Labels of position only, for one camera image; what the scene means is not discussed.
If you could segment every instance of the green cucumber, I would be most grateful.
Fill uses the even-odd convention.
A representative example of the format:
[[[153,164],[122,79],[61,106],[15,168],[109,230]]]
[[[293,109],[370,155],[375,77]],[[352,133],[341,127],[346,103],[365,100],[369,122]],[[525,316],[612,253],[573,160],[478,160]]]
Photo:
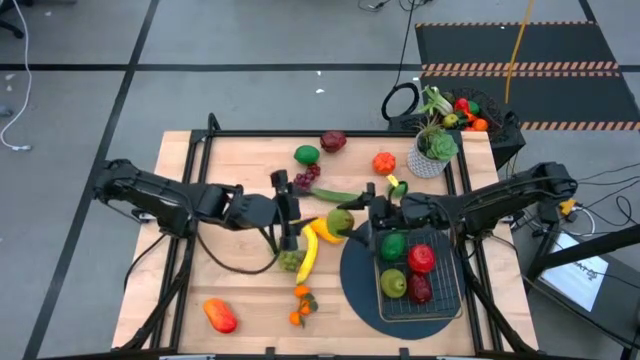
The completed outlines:
[[[320,189],[317,187],[311,188],[310,192],[313,196],[317,197],[320,200],[334,202],[338,204],[355,200],[358,198],[358,196],[360,196],[352,193],[343,193],[343,192]]]

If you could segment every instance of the yellow pepper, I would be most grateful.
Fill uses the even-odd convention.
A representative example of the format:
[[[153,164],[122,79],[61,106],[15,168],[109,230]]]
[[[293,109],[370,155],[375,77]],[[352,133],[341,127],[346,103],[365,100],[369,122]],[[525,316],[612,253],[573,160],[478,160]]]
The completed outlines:
[[[344,238],[331,235],[329,232],[329,226],[327,225],[327,218],[317,218],[311,222],[311,228],[321,238],[327,240],[332,244],[341,244]]]

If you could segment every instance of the metal wire rack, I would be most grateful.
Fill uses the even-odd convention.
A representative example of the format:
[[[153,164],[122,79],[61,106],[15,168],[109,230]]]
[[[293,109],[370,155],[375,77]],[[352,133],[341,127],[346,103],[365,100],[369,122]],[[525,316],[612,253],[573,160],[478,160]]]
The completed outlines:
[[[388,232],[378,234],[377,248],[380,248],[380,244],[387,234]],[[405,236],[407,246],[397,262],[389,263],[378,256],[374,261],[380,317],[387,322],[400,322],[446,320],[462,316],[460,306],[462,297],[456,271],[456,259],[448,235],[445,232],[423,228],[408,232]],[[411,247],[419,244],[429,245],[436,256],[434,270],[426,275],[431,283],[433,299],[424,304],[416,304],[408,298],[407,294],[397,299],[387,297],[380,286],[380,275],[387,269],[398,269],[405,277],[410,275],[411,269],[407,264],[407,254]]]

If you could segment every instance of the yellow banana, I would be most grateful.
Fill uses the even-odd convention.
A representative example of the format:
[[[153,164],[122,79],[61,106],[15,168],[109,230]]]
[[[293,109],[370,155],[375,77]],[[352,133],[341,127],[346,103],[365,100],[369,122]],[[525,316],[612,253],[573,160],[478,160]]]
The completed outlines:
[[[300,285],[307,280],[309,274],[311,274],[311,269],[313,269],[313,263],[316,261],[316,256],[318,256],[318,235],[313,231],[311,225],[305,225],[302,228],[302,233],[307,238],[307,255],[305,255],[304,260],[300,265],[300,269],[298,270],[298,275],[296,276],[297,285]]]

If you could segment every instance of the white pot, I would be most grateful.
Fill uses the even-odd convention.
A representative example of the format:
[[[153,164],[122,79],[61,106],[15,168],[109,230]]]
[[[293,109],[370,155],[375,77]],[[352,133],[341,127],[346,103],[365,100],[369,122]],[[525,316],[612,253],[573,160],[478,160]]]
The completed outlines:
[[[418,150],[418,139],[422,136],[422,131],[418,133],[413,146],[409,150],[409,156],[407,157],[407,166],[413,175],[420,178],[432,178],[440,175],[440,173],[447,167],[450,160],[439,161],[429,159],[424,156],[420,150]]]

